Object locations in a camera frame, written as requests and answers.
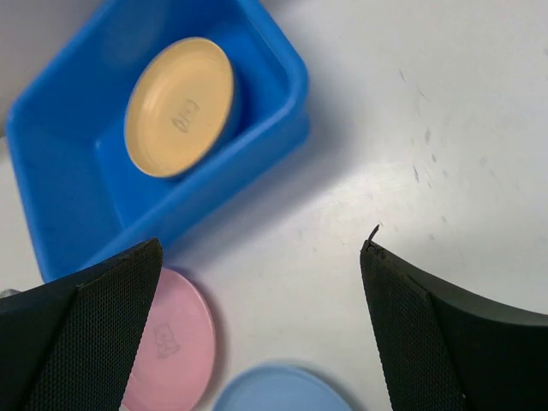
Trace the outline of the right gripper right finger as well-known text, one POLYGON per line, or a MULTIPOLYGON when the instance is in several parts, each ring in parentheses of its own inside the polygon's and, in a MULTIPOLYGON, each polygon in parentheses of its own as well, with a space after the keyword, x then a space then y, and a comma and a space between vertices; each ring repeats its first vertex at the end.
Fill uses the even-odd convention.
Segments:
POLYGON ((545 410, 547 317, 476 295, 368 237, 360 271, 394 410, 545 410))

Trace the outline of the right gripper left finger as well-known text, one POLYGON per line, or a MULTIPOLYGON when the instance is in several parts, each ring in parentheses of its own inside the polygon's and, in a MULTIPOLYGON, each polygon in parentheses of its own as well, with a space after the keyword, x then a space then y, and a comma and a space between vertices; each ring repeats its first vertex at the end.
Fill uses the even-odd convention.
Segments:
POLYGON ((3 410, 118 410, 158 285, 151 239, 1 299, 3 410))

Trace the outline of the pink plate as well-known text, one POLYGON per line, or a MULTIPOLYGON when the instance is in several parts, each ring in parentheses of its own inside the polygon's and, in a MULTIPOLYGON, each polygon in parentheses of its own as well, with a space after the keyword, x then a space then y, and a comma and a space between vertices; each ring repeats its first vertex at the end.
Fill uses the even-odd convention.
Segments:
POLYGON ((161 270, 122 399, 127 410, 191 410, 209 384, 216 357, 212 316, 179 272, 161 270))

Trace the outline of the light blue plate front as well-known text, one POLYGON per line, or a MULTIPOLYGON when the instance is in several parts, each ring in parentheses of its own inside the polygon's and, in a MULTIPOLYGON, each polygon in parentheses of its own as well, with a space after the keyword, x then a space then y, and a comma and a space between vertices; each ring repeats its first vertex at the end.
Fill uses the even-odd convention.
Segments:
POLYGON ((215 410, 350 410, 322 379, 296 366, 265 364, 233 378, 213 406, 215 410))

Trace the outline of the orange plate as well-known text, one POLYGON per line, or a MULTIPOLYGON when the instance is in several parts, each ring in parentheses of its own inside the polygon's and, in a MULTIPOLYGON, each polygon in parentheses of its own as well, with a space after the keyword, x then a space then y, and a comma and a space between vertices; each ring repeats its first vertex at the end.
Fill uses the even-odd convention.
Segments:
POLYGON ((182 39, 160 52, 135 84, 124 142, 138 170, 179 176, 235 133, 241 88, 232 62, 213 41, 182 39))

